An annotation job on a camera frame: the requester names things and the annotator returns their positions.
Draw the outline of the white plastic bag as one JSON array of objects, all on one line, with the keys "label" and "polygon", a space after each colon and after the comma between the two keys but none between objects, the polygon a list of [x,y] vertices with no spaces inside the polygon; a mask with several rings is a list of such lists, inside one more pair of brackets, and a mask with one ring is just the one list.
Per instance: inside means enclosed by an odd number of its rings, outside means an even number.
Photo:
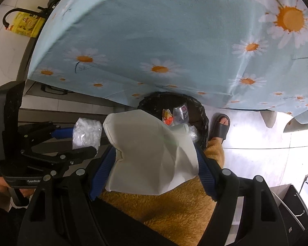
[{"label": "white plastic bag", "polygon": [[72,148],[93,147],[99,150],[103,126],[100,121],[79,118],[73,127]]}]

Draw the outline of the white paper sheet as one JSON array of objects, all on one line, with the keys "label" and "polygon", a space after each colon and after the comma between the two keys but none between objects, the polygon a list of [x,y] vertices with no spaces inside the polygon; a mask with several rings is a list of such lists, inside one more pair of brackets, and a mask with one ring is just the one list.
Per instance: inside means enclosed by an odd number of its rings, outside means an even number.
[{"label": "white paper sheet", "polygon": [[187,124],[169,127],[142,110],[132,110],[108,115],[103,129],[116,150],[108,192],[159,196],[199,173]]}]

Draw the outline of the red orange snack wrapper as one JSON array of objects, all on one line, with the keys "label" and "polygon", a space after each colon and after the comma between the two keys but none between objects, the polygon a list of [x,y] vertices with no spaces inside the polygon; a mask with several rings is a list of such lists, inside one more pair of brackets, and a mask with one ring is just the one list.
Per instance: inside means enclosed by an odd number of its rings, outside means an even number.
[{"label": "red orange snack wrapper", "polygon": [[174,117],[169,109],[162,110],[162,121],[168,126],[172,126],[174,123]]}]

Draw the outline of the black trash bin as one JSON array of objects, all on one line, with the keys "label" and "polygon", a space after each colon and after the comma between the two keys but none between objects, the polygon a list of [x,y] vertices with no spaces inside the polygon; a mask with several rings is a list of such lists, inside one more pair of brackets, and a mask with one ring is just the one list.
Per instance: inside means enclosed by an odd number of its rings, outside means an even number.
[{"label": "black trash bin", "polygon": [[188,124],[196,128],[195,138],[202,149],[206,148],[209,136],[209,119],[202,104],[195,98],[172,92],[154,92],[140,101],[141,109],[160,120],[165,112],[172,113],[173,125]]}]

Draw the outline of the black slipper on foot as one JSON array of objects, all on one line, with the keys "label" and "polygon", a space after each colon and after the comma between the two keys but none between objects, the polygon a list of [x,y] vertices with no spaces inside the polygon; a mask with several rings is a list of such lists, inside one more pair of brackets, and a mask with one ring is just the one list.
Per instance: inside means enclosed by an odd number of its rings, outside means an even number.
[{"label": "black slipper on foot", "polygon": [[226,139],[230,128],[230,118],[223,113],[216,113],[213,115],[210,131],[209,140],[218,138],[221,143]]}]

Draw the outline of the silver foil wrapper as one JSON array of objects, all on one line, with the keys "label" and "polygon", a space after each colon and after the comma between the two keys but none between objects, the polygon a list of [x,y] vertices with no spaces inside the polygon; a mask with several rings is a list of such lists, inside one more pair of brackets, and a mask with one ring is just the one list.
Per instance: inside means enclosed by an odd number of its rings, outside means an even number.
[{"label": "silver foil wrapper", "polygon": [[188,124],[189,123],[189,113],[187,104],[184,103],[181,106],[175,107],[173,109],[173,117],[175,124]]}]

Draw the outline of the yellow packaged box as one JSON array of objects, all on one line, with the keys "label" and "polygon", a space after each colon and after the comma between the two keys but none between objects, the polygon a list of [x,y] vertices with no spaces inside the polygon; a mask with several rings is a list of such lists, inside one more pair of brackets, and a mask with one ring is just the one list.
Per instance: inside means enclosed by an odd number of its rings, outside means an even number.
[{"label": "yellow packaged box", "polygon": [[16,14],[13,23],[8,26],[8,30],[16,34],[37,38],[45,18],[30,13],[19,12]]}]

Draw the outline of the daisy print blue tablecloth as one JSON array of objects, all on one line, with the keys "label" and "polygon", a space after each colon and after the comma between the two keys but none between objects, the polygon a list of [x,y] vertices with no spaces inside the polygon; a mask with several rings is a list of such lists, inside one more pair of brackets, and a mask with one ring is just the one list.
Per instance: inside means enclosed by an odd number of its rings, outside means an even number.
[{"label": "daisy print blue tablecloth", "polygon": [[135,107],[156,91],[308,123],[308,0],[61,0],[28,78]]}]

